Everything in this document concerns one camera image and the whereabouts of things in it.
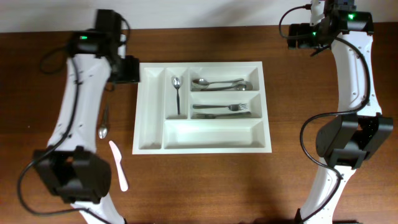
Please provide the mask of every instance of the white cutlery tray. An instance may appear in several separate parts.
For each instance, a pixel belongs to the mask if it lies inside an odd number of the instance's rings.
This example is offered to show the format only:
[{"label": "white cutlery tray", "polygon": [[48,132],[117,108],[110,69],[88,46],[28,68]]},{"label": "white cutlery tray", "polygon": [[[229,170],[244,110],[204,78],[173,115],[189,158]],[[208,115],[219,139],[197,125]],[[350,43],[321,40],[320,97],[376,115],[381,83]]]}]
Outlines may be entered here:
[{"label": "white cutlery tray", "polygon": [[[194,154],[271,152],[271,139],[261,62],[141,63],[138,84],[133,154]],[[182,80],[179,89],[180,115],[177,115],[177,91],[173,77]],[[208,82],[243,78],[252,91],[197,91],[191,85],[196,78]],[[211,84],[209,88],[230,86]],[[192,108],[193,104],[248,104],[242,111],[227,108]],[[195,113],[239,113],[246,117],[195,119]]]}]

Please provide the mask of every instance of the silver spoon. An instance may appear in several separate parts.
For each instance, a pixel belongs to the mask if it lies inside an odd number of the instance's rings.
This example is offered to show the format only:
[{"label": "silver spoon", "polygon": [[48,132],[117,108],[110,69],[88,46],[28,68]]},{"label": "silver spoon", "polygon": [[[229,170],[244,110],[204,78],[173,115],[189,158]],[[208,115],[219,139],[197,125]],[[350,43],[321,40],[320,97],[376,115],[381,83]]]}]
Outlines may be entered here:
[{"label": "silver spoon", "polygon": [[108,103],[105,106],[104,115],[102,117],[101,126],[98,129],[98,137],[100,139],[104,139],[108,133],[108,127],[106,124],[108,123],[108,114],[109,114],[109,105]]},{"label": "silver spoon", "polygon": [[253,90],[253,85],[248,81],[239,81],[231,86],[202,89],[200,91],[219,91],[219,90],[229,90],[232,88],[235,89],[236,91],[250,91],[250,90]]},{"label": "silver spoon", "polygon": [[234,83],[238,81],[243,81],[243,78],[237,78],[235,80],[228,80],[228,81],[218,81],[218,82],[208,82],[204,78],[197,78],[192,80],[192,86],[198,89],[205,89],[209,87],[210,84],[214,83]]},{"label": "silver spoon", "polygon": [[178,90],[180,89],[182,82],[179,78],[175,77],[172,81],[172,84],[173,84],[174,88],[177,90],[177,111],[178,111],[178,115],[180,115],[180,95],[178,93]]}]

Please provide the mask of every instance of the fork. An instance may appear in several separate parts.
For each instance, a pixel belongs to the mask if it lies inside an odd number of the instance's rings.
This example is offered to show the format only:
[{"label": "fork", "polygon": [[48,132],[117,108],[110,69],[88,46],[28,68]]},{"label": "fork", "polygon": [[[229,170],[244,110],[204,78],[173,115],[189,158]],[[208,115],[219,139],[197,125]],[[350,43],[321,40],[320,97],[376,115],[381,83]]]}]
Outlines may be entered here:
[{"label": "fork", "polygon": [[193,105],[193,109],[209,109],[209,108],[227,108],[230,111],[240,111],[248,108],[245,103],[240,103],[236,105]]},{"label": "fork", "polygon": [[242,115],[251,115],[251,112],[241,112],[241,113],[229,113],[229,114],[204,114],[204,113],[195,113],[193,114],[196,119],[215,119],[221,116],[242,116]]}]

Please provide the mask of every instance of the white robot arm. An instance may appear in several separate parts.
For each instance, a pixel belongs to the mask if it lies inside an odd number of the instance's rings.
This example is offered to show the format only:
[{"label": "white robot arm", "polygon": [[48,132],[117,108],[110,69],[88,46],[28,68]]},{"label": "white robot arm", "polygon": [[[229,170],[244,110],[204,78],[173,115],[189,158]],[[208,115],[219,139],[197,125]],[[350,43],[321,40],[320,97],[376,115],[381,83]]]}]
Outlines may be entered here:
[{"label": "white robot arm", "polygon": [[[295,217],[296,223],[331,224],[347,181],[392,131],[392,120],[381,116],[374,91],[373,24],[370,13],[356,12],[353,0],[313,0],[310,23],[292,24],[289,31],[290,49],[321,49],[317,54],[330,48],[335,56],[338,112],[324,116],[337,117],[318,132],[317,152],[323,166],[318,168],[308,199]],[[306,34],[307,37],[295,39]]]},{"label": "white robot arm", "polygon": [[[123,17],[112,10],[97,12],[95,28],[74,32],[65,51],[67,85],[61,112],[47,149],[35,151],[22,171],[17,191],[22,206],[34,215],[59,215],[79,211],[87,223],[123,224],[109,195],[111,169],[95,155],[95,129],[106,82],[139,82],[139,61],[125,56],[127,39],[121,34]],[[21,182],[34,167],[52,195],[73,209],[36,212],[23,200]]]}]

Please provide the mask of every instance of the wooden table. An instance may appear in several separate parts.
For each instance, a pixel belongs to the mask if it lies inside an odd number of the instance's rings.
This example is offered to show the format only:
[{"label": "wooden table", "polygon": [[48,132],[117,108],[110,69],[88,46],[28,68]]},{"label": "wooden table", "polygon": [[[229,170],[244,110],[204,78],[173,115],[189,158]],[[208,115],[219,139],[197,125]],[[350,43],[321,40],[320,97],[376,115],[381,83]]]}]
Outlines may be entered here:
[{"label": "wooden table", "polygon": [[[373,72],[384,116],[398,121],[398,24],[376,24]],[[84,223],[78,213],[40,218],[27,213],[16,196],[17,177],[34,149],[43,149],[55,126],[65,71],[43,75],[41,56],[63,45],[69,32],[0,35],[0,222]],[[306,200],[317,167],[302,152],[299,131],[311,115],[338,104],[336,66],[330,51],[287,50],[277,27],[133,30],[128,54],[141,62],[262,61],[272,154],[132,156],[136,85],[119,85],[110,102],[111,130],[98,139],[98,154],[111,164],[111,196],[130,223],[249,223],[291,219]],[[312,123],[305,143],[315,155]],[[334,220],[398,223],[398,131],[349,181]],[[130,189],[121,192],[108,141],[121,148]],[[69,208],[52,197],[35,172],[23,193],[37,210]]]}]

